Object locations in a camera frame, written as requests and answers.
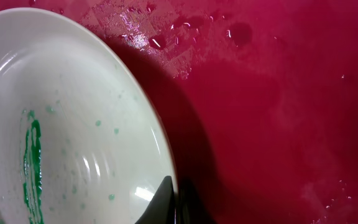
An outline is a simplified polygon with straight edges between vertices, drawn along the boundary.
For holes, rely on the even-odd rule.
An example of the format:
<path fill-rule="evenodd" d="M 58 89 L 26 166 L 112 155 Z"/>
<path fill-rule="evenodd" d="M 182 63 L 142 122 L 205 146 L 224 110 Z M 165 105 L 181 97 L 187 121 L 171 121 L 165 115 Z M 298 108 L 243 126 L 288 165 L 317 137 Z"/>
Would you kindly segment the large white plate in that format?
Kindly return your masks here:
<path fill-rule="evenodd" d="M 54 12 L 0 12 L 0 223 L 136 223 L 175 165 L 120 58 Z"/>

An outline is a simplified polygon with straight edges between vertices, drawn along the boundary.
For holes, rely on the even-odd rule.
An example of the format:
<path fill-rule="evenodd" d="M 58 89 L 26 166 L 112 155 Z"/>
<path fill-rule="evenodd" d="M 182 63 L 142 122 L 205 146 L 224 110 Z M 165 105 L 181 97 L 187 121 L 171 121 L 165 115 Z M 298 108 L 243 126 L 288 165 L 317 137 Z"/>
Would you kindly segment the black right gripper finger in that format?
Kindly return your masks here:
<path fill-rule="evenodd" d="M 175 195 L 171 176 L 162 180 L 145 212 L 135 224 L 174 224 Z"/>

